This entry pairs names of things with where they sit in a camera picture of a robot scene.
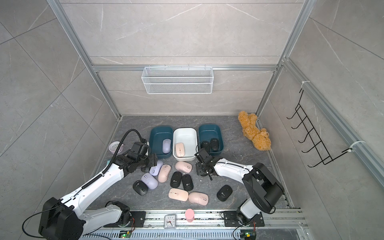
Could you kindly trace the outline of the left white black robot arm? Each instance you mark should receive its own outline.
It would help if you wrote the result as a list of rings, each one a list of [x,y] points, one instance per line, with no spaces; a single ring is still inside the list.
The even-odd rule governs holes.
[[[105,225],[125,227],[132,220],[130,208],[114,201],[106,207],[86,212],[90,204],[115,183],[139,168],[157,164],[158,157],[149,142],[135,142],[128,151],[115,156],[95,177],[60,199],[51,198],[44,203],[38,228],[47,240],[78,240]]]

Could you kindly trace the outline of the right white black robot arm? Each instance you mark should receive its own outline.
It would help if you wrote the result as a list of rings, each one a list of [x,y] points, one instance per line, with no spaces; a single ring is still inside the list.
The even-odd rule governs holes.
[[[260,214],[273,214],[280,197],[285,190],[282,184],[262,163],[243,165],[225,158],[211,156],[205,149],[195,154],[198,162],[196,169],[199,176],[220,176],[242,183],[250,198],[237,209],[237,219],[247,225]]]

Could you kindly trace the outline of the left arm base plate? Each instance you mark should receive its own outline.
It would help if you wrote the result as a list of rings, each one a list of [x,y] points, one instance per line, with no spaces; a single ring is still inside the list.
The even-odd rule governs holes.
[[[130,228],[133,224],[135,228],[143,228],[144,222],[146,220],[146,211],[133,211],[130,212],[131,217],[129,218],[128,222],[126,224],[120,224],[120,223],[113,223],[104,225],[104,228]]]

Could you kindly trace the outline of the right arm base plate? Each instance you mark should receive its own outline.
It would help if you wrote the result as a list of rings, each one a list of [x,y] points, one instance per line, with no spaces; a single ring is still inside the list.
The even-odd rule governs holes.
[[[236,211],[223,211],[220,213],[222,219],[224,220],[225,227],[240,227],[242,224],[244,226],[256,226],[264,227],[264,217],[262,213],[256,214],[252,219],[247,219],[240,213]]]

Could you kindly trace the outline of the purple mouse bottom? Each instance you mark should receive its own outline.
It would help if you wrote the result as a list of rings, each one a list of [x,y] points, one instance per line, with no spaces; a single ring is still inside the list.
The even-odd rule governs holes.
[[[172,150],[172,140],[171,139],[164,139],[162,143],[162,152],[164,154],[169,154]]]

